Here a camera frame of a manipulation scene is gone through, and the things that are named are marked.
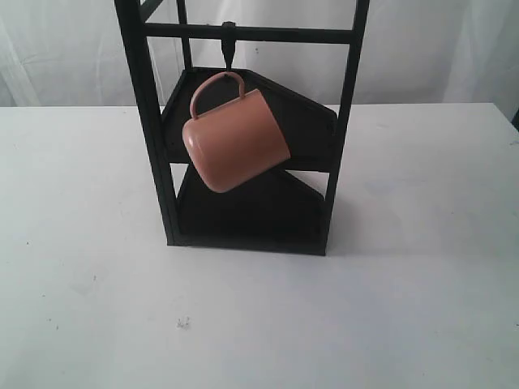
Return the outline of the pink ceramic mug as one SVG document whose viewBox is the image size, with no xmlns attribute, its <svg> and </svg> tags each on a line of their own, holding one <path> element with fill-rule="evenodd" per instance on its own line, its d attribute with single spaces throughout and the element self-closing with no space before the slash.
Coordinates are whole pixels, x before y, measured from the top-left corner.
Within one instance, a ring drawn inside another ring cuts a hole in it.
<svg viewBox="0 0 519 389">
<path fill-rule="evenodd" d="M 205 113 L 197 112 L 203 91 L 230 77 L 238 97 Z M 197 87 L 190 102 L 191 118 L 183 125 L 182 140 L 204 184 L 225 193 L 287 161 L 288 143 L 260 90 L 245 91 L 243 78 L 222 71 Z"/>
</svg>

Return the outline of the black metal shelf rack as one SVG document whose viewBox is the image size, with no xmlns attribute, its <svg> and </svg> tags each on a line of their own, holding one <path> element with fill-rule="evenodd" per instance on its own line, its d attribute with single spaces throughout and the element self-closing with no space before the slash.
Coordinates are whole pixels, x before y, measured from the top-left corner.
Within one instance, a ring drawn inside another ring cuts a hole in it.
<svg viewBox="0 0 519 389">
<path fill-rule="evenodd" d="M 232 65 L 246 92 L 263 94 L 291 157 L 225 193 L 207 188 L 182 140 L 193 93 L 209 77 L 226 71 L 221 25 L 189 24 L 184 2 L 177 4 L 177 23 L 153 23 L 150 16 L 157 8 L 156 1 L 115 4 L 168 244 L 324 254 L 368 2 L 357 2 L 350 30 L 236 25 L 236 44 L 340 44 L 349 53 L 338 111 Z M 236 97 L 238 84 L 225 77 L 203 91 L 197 112 Z"/>
</svg>

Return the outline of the white backdrop curtain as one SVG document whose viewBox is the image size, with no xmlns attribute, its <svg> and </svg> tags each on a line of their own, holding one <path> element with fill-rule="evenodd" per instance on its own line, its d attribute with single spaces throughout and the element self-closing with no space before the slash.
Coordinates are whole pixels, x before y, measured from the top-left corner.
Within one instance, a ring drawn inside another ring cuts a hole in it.
<svg viewBox="0 0 519 389">
<path fill-rule="evenodd" d="M 352 1 L 189 1 L 192 24 L 350 28 Z M 237 67 L 320 103 L 340 99 L 344 45 L 240 42 Z M 4 1 L 4 106 L 133 105 L 111 1 Z M 491 102 L 518 107 L 515 1 L 373 1 L 354 93 L 357 104 Z"/>
</svg>

